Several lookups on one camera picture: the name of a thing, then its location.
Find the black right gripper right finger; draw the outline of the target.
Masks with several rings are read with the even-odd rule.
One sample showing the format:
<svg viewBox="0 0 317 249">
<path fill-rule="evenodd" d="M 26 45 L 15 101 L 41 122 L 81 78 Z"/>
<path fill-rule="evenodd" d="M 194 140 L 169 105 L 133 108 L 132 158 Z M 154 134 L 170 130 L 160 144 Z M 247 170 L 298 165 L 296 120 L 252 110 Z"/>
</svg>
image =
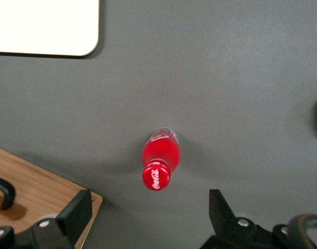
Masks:
<svg viewBox="0 0 317 249">
<path fill-rule="evenodd" d="M 252 221 L 236 217 L 218 189 L 209 191 L 209 217 L 215 235 L 202 248 L 251 248 L 257 228 Z"/>
</svg>

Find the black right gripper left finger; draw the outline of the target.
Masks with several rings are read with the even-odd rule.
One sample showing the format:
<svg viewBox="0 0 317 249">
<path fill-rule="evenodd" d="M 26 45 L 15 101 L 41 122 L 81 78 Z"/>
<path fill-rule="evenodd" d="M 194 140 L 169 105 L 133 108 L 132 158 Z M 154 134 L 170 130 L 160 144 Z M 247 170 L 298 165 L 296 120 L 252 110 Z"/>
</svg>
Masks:
<svg viewBox="0 0 317 249">
<path fill-rule="evenodd" d="M 33 248 L 74 248 L 91 217 L 91 192 L 81 190 L 55 218 L 32 226 Z"/>
</svg>

